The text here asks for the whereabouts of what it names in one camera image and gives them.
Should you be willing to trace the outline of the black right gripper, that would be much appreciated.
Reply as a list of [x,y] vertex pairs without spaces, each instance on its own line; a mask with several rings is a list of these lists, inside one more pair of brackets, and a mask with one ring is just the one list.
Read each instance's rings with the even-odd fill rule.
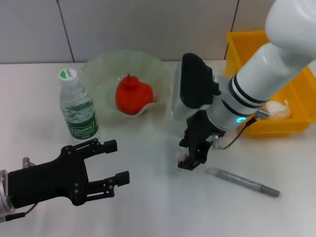
[[[217,133],[219,137],[223,137],[226,131],[216,127],[209,119],[206,110],[200,110],[186,120],[187,129],[184,132],[183,139],[179,142],[178,155],[189,157],[177,167],[185,170],[194,170],[200,164],[207,161],[208,149],[212,146],[212,141],[207,139],[213,133]],[[193,155],[190,155],[189,149],[198,149]]]

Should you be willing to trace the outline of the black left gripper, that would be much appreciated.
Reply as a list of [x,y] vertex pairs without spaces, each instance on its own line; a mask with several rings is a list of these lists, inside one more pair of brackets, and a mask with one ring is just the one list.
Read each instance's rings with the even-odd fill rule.
[[112,198],[115,186],[130,183],[129,171],[88,183],[84,159],[117,150],[116,140],[102,143],[97,138],[63,147],[53,161],[10,172],[9,199],[15,208],[21,208],[57,197],[68,198],[75,206],[86,199]]

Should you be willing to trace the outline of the clear green-label water bottle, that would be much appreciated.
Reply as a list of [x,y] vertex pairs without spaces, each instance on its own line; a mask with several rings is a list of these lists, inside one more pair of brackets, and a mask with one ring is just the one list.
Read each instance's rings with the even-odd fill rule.
[[100,131],[93,101],[79,81],[77,71],[65,68],[59,73],[60,109],[70,136],[76,143],[99,138]]

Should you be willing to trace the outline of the orange toy fruit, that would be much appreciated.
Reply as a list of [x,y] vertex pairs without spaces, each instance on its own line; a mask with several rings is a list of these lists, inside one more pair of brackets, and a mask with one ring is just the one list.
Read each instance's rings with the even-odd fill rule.
[[154,100],[154,92],[149,84],[141,82],[137,76],[127,74],[116,88],[116,106],[126,114],[135,115]]

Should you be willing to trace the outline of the white garlic bulb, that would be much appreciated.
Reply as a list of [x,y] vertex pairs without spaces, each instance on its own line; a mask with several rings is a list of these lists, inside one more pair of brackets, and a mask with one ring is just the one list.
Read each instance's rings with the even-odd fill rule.
[[291,110],[287,100],[280,101],[269,101],[263,108],[270,113],[269,119],[280,120],[287,119],[291,115]]

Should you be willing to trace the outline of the grey marker pen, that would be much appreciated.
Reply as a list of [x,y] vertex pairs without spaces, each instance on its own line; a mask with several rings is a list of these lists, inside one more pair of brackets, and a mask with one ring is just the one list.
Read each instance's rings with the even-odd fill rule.
[[274,198],[280,195],[280,191],[278,190],[222,169],[210,167],[205,173]]

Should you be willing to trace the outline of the pale green wavy fruit plate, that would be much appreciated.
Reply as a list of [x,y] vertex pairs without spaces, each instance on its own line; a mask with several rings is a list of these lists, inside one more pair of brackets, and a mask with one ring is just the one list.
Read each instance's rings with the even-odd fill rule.
[[[129,115],[117,108],[115,93],[119,82],[130,74],[151,86],[154,99],[138,113]],[[98,122],[106,125],[135,118],[166,103],[170,96],[170,73],[163,62],[137,50],[117,50],[101,54],[86,62],[78,73],[93,100]]]

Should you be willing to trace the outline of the yellow plastic bin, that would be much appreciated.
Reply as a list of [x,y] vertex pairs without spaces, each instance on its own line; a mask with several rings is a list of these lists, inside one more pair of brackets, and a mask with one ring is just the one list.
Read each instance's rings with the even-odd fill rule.
[[[227,33],[228,51],[224,75],[234,76],[250,57],[269,40],[265,31]],[[280,137],[306,130],[316,121],[316,76],[309,67],[281,89],[273,101],[289,103],[291,114],[285,119],[263,119],[245,130],[251,137]]]

